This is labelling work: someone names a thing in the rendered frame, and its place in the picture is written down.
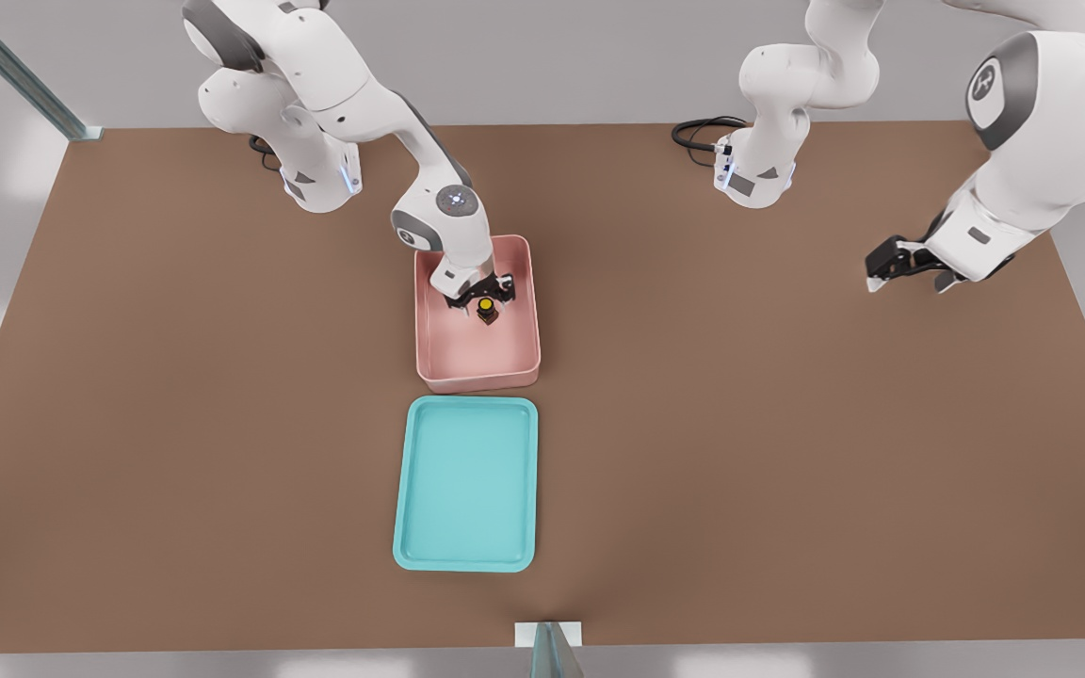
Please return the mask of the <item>pink rectangular box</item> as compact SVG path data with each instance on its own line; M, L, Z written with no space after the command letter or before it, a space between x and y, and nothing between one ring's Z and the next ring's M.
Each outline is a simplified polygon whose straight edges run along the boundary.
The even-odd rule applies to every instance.
M448 308L429 283L441 253L414 254L416 370L434 394L516 389L537 381L540 334L528 241L516 234L494 236L494 263L515 278L516 298L486 325L477 317Z

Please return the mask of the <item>pale blue-green tray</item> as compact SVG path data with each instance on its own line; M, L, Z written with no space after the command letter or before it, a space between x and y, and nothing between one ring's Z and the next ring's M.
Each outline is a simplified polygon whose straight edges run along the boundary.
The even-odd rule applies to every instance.
M537 549L538 432L538 409L521 396L417 398L397 486L397 565L526 570Z

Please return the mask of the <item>silver frame post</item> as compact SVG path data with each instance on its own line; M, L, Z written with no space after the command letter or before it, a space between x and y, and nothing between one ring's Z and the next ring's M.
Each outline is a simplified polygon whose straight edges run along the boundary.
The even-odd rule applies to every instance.
M22 95L25 101L55 127L66 140L95 141L102 138L102 127L90 127L81 121L48 87L36 76L24 61L14 55L11 48L0 39L0 76Z
M574 648L584 645L580 621L515 623L515 647L529 647L529 678L585 678Z

